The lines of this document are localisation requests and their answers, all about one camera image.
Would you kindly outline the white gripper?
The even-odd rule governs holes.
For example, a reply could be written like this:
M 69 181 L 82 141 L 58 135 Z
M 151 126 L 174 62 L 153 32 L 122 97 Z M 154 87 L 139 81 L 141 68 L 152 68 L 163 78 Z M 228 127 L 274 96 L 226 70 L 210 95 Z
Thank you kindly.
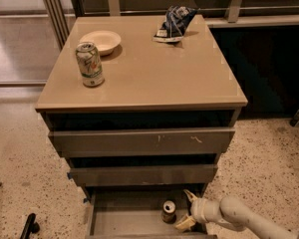
M 186 194 L 187 199 L 191 203 L 191 216 L 185 214 L 179 221 L 176 222 L 174 227 L 178 231 L 190 231 L 196 221 L 198 223 L 218 222 L 222 218 L 218 201 L 198 198 L 188 189 L 185 189 L 183 192 Z

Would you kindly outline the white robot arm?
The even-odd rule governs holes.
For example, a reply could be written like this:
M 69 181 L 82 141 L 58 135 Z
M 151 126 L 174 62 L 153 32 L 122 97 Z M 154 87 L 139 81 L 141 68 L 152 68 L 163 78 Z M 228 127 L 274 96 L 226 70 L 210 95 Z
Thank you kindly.
M 299 239 L 287 229 L 253 212 L 237 197 L 225 196 L 220 201 L 197 197 L 189 190 L 184 193 L 191 203 L 190 214 L 185 214 L 176 224 L 179 231 L 189 230 L 196 223 L 215 223 L 233 231 L 249 229 L 259 239 Z

